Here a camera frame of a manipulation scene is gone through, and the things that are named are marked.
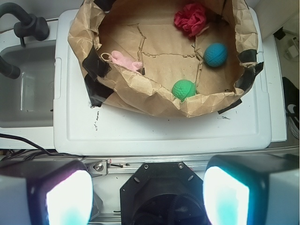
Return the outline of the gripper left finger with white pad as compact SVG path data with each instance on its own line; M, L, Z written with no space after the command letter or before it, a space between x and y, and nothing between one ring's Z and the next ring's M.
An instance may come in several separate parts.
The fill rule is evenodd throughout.
M92 177L78 159L0 163L2 225L86 225L92 206Z

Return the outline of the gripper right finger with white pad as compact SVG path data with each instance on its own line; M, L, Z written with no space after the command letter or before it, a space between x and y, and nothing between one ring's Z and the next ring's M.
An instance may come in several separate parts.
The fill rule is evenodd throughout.
M215 155L204 174L203 201L213 225L298 225L299 156Z

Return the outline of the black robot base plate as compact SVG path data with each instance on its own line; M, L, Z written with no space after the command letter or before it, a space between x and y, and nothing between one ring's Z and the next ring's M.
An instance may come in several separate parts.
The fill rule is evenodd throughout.
M186 165L142 165L120 188L123 225L207 225L203 180Z

